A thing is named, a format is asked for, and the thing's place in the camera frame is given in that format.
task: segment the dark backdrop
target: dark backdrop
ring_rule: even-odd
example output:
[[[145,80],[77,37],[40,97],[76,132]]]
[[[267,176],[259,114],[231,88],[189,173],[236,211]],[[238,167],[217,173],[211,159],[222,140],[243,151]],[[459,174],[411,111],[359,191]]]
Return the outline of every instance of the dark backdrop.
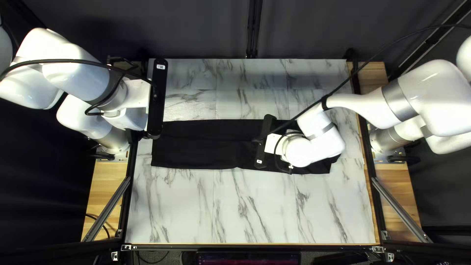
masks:
[[[24,0],[44,24],[100,59],[142,50],[174,58],[243,58],[249,0]],[[265,0],[259,58],[361,58],[439,24],[462,0]],[[378,60],[396,67],[428,34]]]

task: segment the metal bracket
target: metal bracket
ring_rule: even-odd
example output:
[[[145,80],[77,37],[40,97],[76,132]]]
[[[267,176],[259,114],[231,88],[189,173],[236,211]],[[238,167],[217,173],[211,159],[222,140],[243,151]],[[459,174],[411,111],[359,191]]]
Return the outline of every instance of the metal bracket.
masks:
[[[131,245],[121,245],[121,251],[129,251],[131,250]]]
[[[111,260],[118,261],[118,251],[111,252]]]
[[[90,242],[95,239],[95,237],[98,235],[98,232],[100,232],[101,227],[105,223],[106,219],[108,218],[108,216],[110,216],[114,207],[118,203],[119,199],[121,198],[123,193],[126,191],[126,189],[129,187],[130,180],[131,180],[130,177],[126,177],[121,182],[118,189],[114,192],[113,196],[108,201],[105,208],[103,208],[103,211],[101,211],[100,215],[98,216],[96,221],[90,227],[90,230],[87,232],[87,234],[83,238],[82,240],[83,242]]]
[[[384,248],[381,246],[373,246],[371,250],[375,253],[384,253]]]
[[[391,239],[391,237],[389,236],[388,231],[386,231],[386,230],[381,230],[381,238],[383,240],[390,240]]]
[[[384,253],[384,258],[386,259],[386,262],[393,262],[394,253]]]
[[[433,243],[433,241],[427,236],[427,234],[422,230],[422,228],[412,219],[412,217],[402,208],[401,204],[392,196],[389,191],[384,188],[377,178],[371,179],[371,184],[378,192],[383,196],[383,198],[391,205],[394,211],[399,215],[402,222],[407,226],[407,228],[420,240],[422,243]]]
[[[122,235],[122,229],[118,229],[118,230],[116,230],[116,233],[114,234],[114,237],[121,238],[121,235]]]

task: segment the folded black garment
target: folded black garment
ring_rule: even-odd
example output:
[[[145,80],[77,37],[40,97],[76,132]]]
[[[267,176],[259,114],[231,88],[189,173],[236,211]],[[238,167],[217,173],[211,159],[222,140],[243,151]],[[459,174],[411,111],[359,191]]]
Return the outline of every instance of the folded black garment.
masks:
[[[279,126],[285,120],[276,120]],[[152,166],[182,169],[243,168],[280,172],[275,167],[275,155],[266,153],[267,167],[254,166],[257,143],[263,120],[197,120],[163,123],[163,132],[152,144]],[[299,130],[296,123],[283,129]],[[294,168],[293,174],[326,174],[339,156],[327,158],[303,168]],[[288,163],[277,157],[278,164]]]

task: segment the wooden board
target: wooden board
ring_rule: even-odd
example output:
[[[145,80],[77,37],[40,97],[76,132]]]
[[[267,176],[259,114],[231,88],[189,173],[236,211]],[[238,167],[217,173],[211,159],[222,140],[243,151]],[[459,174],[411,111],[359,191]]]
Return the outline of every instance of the wooden board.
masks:
[[[352,63],[347,63],[349,70],[352,69]],[[383,62],[371,62],[366,65],[358,73],[358,79],[360,82],[360,89],[362,94],[367,94],[378,87],[386,85],[388,83],[388,77],[386,75],[386,69]],[[414,221],[420,225],[419,213],[417,205],[415,204],[414,191],[412,189],[412,183],[410,180],[409,170],[406,164],[376,164],[376,176],[381,181],[383,186],[394,196],[394,198],[400,203],[400,205],[409,213]],[[365,176],[367,180],[368,193],[370,195],[370,202],[373,205],[371,196],[371,185],[368,179],[368,172],[365,165]],[[405,241],[418,241],[418,239],[409,231],[406,225],[399,218],[397,213],[392,207],[382,198],[382,210],[384,215],[384,222],[386,224],[386,230],[390,234],[393,240],[405,240]],[[378,228],[376,227],[376,220],[374,217],[373,209],[373,221],[375,225],[375,237],[376,241],[379,242],[377,235]]]
[[[96,162],[91,183],[90,196],[87,205],[87,214],[98,217],[105,205],[118,189],[126,176],[128,163]],[[106,220],[105,227],[108,229],[111,238],[114,237],[118,228],[119,216],[121,212],[121,199]],[[82,238],[95,222],[90,217],[85,217],[82,231]],[[107,239],[105,230],[102,228],[95,240]]]

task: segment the black cable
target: black cable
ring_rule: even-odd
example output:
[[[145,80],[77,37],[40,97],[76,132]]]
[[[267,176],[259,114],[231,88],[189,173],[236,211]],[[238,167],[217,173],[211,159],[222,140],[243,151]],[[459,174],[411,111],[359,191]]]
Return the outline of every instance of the black cable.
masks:
[[[381,54],[383,51],[385,51],[386,49],[390,48],[391,46],[395,45],[396,43],[400,42],[400,41],[403,41],[415,34],[418,34],[418,33],[421,33],[421,32],[424,32],[424,31],[427,31],[427,30],[430,30],[430,29],[436,29],[436,28],[442,28],[442,27],[459,27],[459,28],[465,28],[465,29],[471,29],[471,25],[464,25],[464,24],[441,24],[441,25],[433,25],[433,26],[428,26],[428,27],[425,27],[425,28],[422,28],[422,29],[419,29],[419,30],[416,30],[416,31],[413,31],[405,36],[402,36],[400,37],[399,39],[395,40],[395,41],[391,41],[389,43],[386,43],[386,44],[383,44],[380,49],[373,55],[371,56],[371,58],[369,58],[368,60],[366,60],[364,62],[364,64],[362,64],[360,67],[358,67],[357,70],[353,71],[351,73],[351,76],[354,76],[356,75],[361,69],[363,69],[368,63],[371,62],[371,60],[373,60],[376,56],[378,56],[379,54]],[[339,86],[337,86],[334,90],[332,90],[331,92],[329,92],[327,95],[325,95],[324,97],[330,97],[332,96],[332,94],[334,94],[335,92],[337,92],[340,88],[342,88],[342,86],[344,86],[348,81],[350,80],[350,77],[345,79]],[[317,105],[318,103],[320,103],[322,101],[322,98],[317,100],[316,102],[312,103],[311,105],[309,105],[309,107],[305,108],[303,111],[301,111],[298,115],[294,116],[293,118],[291,118],[289,121],[283,123],[282,125],[278,126],[277,128],[271,130],[270,132],[268,133],[265,133],[265,134],[262,134],[260,135],[258,138],[255,139],[255,141],[258,141],[260,142],[263,138],[267,137],[269,134],[271,133],[275,133],[283,128],[285,128],[286,126],[290,125],[293,121],[295,121],[297,118],[299,118],[299,116],[303,115],[306,111],[308,111],[309,109],[311,109],[313,106]]]
[[[276,145],[275,145],[275,149],[273,150],[273,154],[275,155],[275,167],[281,171],[281,172],[284,172],[284,173],[287,173],[287,174],[291,174],[291,169],[290,170],[285,170],[283,168],[280,167],[280,165],[278,164],[278,159],[276,158],[276,148],[278,147],[278,144],[281,142],[281,139],[289,134],[302,134],[302,132],[299,132],[299,131],[294,131],[294,132],[287,132],[285,134],[283,134],[279,139],[278,141],[276,142]]]
[[[91,147],[90,150],[93,150],[93,149],[98,148],[98,147],[100,147],[100,146],[101,146],[101,144],[97,143],[96,145],[94,145],[93,147]]]
[[[144,78],[134,72],[131,72],[129,70],[125,70],[125,69],[121,69],[121,68],[118,68],[118,67],[114,67],[114,66],[109,66],[107,64],[103,64],[103,63],[97,63],[97,62],[94,62],[94,61],[88,61],[88,60],[80,60],[80,59],[41,59],[41,60],[31,60],[31,61],[24,61],[24,62],[20,62],[20,63],[17,63],[17,64],[14,64],[10,67],[8,67],[7,69],[5,69],[1,74],[0,74],[0,81],[3,80],[3,78],[5,78],[5,76],[7,76],[7,74],[18,68],[18,67],[22,67],[22,66],[29,66],[29,65],[35,65],[35,64],[51,64],[51,63],[75,63],[75,64],[84,64],[84,65],[90,65],[90,66],[97,66],[97,67],[101,67],[101,68],[106,68],[106,69],[109,69],[109,70],[113,70],[113,71],[116,71],[116,72],[119,72],[119,73],[122,73],[122,74],[125,74],[125,75],[130,75],[130,76],[134,76],[146,83],[149,83],[152,87],[154,88],[157,88],[157,85],[154,84],[154,82],[150,81],[149,79],[147,78]]]
[[[159,260],[157,260],[157,261],[154,261],[154,262],[150,262],[150,261],[147,261],[147,260],[141,258],[141,255],[139,254],[139,251],[136,251],[136,254],[138,255],[138,261],[139,261],[139,260],[142,260],[142,261],[144,261],[144,262],[146,262],[146,263],[149,263],[149,264],[157,264],[157,263],[163,261],[163,259],[169,254],[169,252],[170,252],[170,251],[167,251],[167,253],[165,253],[165,255],[163,255],[163,257],[162,257],[161,259],[159,259]]]
[[[90,218],[94,219],[95,221],[97,220],[97,218],[94,217],[93,215],[85,214],[85,216],[86,216],[86,217],[90,217]],[[105,230],[106,235],[108,236],[108,239],[110,239],[110,238],[111,238],[111,237],[110,237],[110,233],[108,232],[108,229],[106,229],[105,225],[103,225],[103,229]]]
[[[109,161],[114,160],[114,155],[110,155],[110,154],[87,154],[87,157],[91,157],[95,159],[108,159]]]
[[[127,69],[127,71],[130,71],[130,70],[133,70],[135,68],[137,68],[138,66],[135,65],[134,63],[132,63],[131,61],[125,59],[125,61],[132,65],[130,68]],[[108,95],[106,97],[104,97],[102,100],[100,100],[99,102],[91,105],[88,109],[85,110],[85,115],[87,116],[102,116],[104,113],[103,112],[92,112],[90,113],[91,110],[93,110],[94,108],[106,103],[113,95],[114,93],[116,92],[116,90],[118,89],[119,87],[119,84],[121,83],[121,80],[123,79],[123,77],[125,76],[125,74],[121,74],[121,76],[119,77],[118,81],[116,82],[116,84],[114,84],[114,87],[111,89],[111,91],[108,93]]]
[[[102,115],[104,115],[104,113],[101,112],[101,111],[92,112],[92,113],[90,113],[90,111],[93,110],[94,108],[102,105],[103,103],[107,102],[114,95],[114,92],[118,89],[119,84],[121,83],[121,80],[122,80],[123,77],[124,77],[124,74],[122,74],[119,77],[119,79],[116,82],[116,84],[114,85],[113,89],[111,89],[111,91],[109,92],[109,94],[106,97],[104,97],[102,100],[100,100],[99,102],[91,105],[88,109],[86,109],[85,110],[85,115],[87,115],[87,116],[102,116]]]

